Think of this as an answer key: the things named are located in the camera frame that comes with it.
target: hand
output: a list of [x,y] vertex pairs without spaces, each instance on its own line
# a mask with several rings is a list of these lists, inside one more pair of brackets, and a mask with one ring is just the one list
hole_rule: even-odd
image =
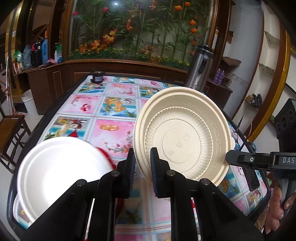
[[276,231],[279,227],[279,220],[284,216],[284,210],[289,209],[295,201],[296,193],[294,193],[281,207],[281,189],[276,184],[274,191],[269,201],[269,208],[267,211],[265,232],[268,234],[271,230]]

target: printed tablecloth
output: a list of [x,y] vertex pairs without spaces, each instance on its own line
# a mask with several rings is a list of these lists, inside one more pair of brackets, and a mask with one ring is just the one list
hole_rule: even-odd
[[[158,91],[174,85],[138,78],[104,76],[102,84],[90,76],[73,92],[45,128],[38,143],[54,137],[71,136],[104,149],[114,164],[127,157],[133,146],[133,127],[146,101]],[[236,149],[243,143],[229,124]],[[241,167],[230,166],[219,189],[248,215],[267,193],[256,171],[260,187],[250,192]],[[14,217],[25,228],[30,225],[18,198]],[[170,238],[170,199],[158,199],[153,186],[136,166],[133,192],[125,200],[116,220],[115,240],[166,241]]]

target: purple bottle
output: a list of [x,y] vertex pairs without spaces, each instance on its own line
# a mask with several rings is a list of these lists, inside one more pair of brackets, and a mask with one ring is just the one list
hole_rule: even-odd
[[221,74],[221,70],[217,69],[215,77],[213,79],[214,82],[218,83],[220,74]]
[[218,78],[218,82],[217,84],[221,84],[223,79],[225,77],[225,73],[224,73],[224,70],[221,72],[221,74],[219,75],[219,78]]

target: wooden chair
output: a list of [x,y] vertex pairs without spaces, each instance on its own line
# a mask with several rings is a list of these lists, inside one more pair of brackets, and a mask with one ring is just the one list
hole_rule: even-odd
[[[11,173],[14,172],[13,169],[10,168],[10,165],[14,166],[16,163],[13,161],[16,150],[18,146],[21,148],[26,144],[22,142],[22,138],[25,133],[31,135],[31,131],[25,121],[24,115],[7,115],[5,116],[3,110],[0,105],[1,112],[1,121],[0,121],[0,163],[2,163],[7,170]],[[14,148],[9,155],[7,153],[9,146],[14,144]]]

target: plastic bowl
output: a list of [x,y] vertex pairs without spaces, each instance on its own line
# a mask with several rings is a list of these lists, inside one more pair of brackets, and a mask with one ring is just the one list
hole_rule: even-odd
[[216,186],[229,165],[225,155],[235,141],[218,106],[204,94],[171,87],[153,95],[134,126],[133,146],[138,166],[152,182],[150,149],[186,178],[208,178]]
[[74,137],[55,137],[36,145],[23,159],[18,175],[20,203],[34,222],[77,180],[100,179],[113,168],[91,144]]

